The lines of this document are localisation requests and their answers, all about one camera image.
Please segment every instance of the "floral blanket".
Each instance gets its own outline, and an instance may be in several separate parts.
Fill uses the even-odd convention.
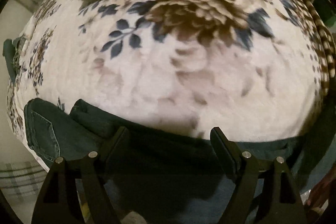
[[[22,34],[8,114],[27,148],[23,109],[36,97],[195,138],[214,126],[232,141],[290,138],[335,75],[309,0],[44,0]]]

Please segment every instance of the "brown flower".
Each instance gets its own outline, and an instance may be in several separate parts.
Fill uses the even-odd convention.
[[[160,25],[159,34],[175,34],[187,42],[197,39],[209,46],[214,38],[228,47],[233,44],[232,28],[247,28],[247,14],[235,0],[156,0],[146,19]]]

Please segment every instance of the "metal screw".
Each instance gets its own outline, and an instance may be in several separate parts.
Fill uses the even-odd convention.
[[[277,157],[277,162],[282,164],[285,162],[285,160],[283,159],[283,157]]]
[[[90,158],[95,158],[95,157],[97,157],[97,155],[98,155],[98,153],[96,151],[92,151],[92,152],[89,153]]]
[[[251,153],[250,153],[249,151],[244,151],[244,152],[242,153],[242,155],[243,155],[243,157],[246,158],[246,159],[248,159],[248,158],[251,157]]]
[[[55,159],[55,163],[60,164],[61,162],[63,162],[63,160],[64,159],[62,157],[58,157]]]

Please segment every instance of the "large brown flower print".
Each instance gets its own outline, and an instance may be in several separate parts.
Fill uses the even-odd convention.
[[[182,42],[191,39],[208,47],[214,38],[228,47],[233,28],[248,28],[248,15],[235,0],[156,0],[146,19],[157,23],[158,35],[173,34]]]

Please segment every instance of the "silver bolt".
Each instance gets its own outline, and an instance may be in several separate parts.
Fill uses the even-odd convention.
[[[243,155],[243,157],[246,158],[246,159],[248,159],[248,158],[251,157],[251,153],[250,153],[249,151],[244,151],[244,152],[242,153],[242,155]]]
[[[55,159],[55,163],[60,164],[61,162],[63,162],[63,160],[64,159],[62,157],[58,157]]]
[[[283,159],[283,157],[277,157],[277,162],[282,164],[285,162],[285,160]]]
[[[98,153],[96,151],[92,151],[92,152],[89,153],[90,158],[95,158],[97,156],[98,156]]]

